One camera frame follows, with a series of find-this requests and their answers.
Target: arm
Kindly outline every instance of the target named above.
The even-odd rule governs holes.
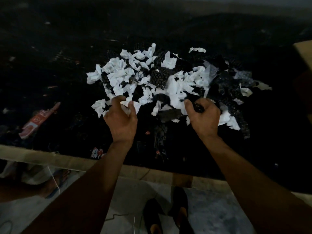
[[[312,208],[235,153],[217,135],[220,110],[209,99],[197,103],[205,112],[194,111],[185,101],[193,129],[224,174],[241,208],[261,233],[312,233]]]
[[[113,143],[108,152],[82,177],[53,201],[23,233],[100,233],[107,215],[117,178],[137,127],[133,102],[127,116],[118,96],[104,120]]]

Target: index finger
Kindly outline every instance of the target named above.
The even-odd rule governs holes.
[[[112,106],[111,106],[111,109],[114,110],[114,111],[123,111],[121,109],[121,105],[120,105],[120,102],[121,101],[125,101],[126,100],[126,97],[125,96],[116,96],[112,99]]]
[[[199,98],[195,102],[203,106],[205,110],[213,104],[209,98]]]

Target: black surface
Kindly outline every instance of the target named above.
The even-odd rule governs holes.
[[[132,51],[137,42],[145,42],[146,48],[155,42],[156,48],[161,46],[181,57],[190,47],[203,47],[212,56],[221,54],[236,61],[241,70],[251,70],[254,79],[273,87],[273,91],[253,89],[254,94],[238,106],[248,122],[250,139],[243,139],[240,131],[226,125],[219,126],[219,135],[279,184],[312,193],[307,155],[311,125],[291,85],[306,69],[292,44],[312,38],[309,23],[240,14],[188,20],[187,14],[144,1],[28,3],[27,9],[9,8],[0,16],[4,33],[0,110],[10,110],[0,114],[1,126],[6,128],[0,143],[79,157],[90,157],[94,147],[105,151],[111,135],[91,108],[104,97],[104,89],[99,83],[88,85],[85,73],[108,60],[107,50]],[[10,56],[16,57],[15,61],[9,62]],[[49,109],[59,101],[57,114],[30,138],[19,139],[20,128],[35,111]],[[150,115],[154,104],[141,107],[138,113],[136,143],[125,164],[223,179],[185,119],[159,125],[155,131],[155,117]],[[165,157],[157,156],[154,148],[154,135],[163,130],[167,130]]]

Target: person's left hand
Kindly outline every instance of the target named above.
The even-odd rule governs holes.
[[[129,116],[122,110],[120,102],[124,100],[126,100],[125,96],[113,98],[112,106],[104,116],[104,120],[111,130],[114,142],[126,142],[131,146],[135,137],[138,119],[133,101],[128,104],[128,108],[130,108]]]

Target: finger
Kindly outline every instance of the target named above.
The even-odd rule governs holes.
[[[195,102],[203,106],[205,110],[209,108],[211,104],[213,104],[209,98],[199,98]]]
[[[133,101],[130,101],[128,104],[128,108],[130,108],[130,118],[137,120],[137,116],[136,116],[136,111],[135,111],[135,107],[133,105]]]
[[[193,103],[190,100],[185,99],[184,105],[185,105],[185,109],[186,109],[186,112],[188,113],[189,118],[191,118],[195,113],[197,113],[195,112]]]
[[[126,100],[126,97],[122,96],[122,95],[114,97],[112,99],[112,106],[111,106],[109,112],[110,111],[120,111],[120,112],[122,111],[123,112],[123,110],[121,109],[120,102],[125,101],[125,100]]]

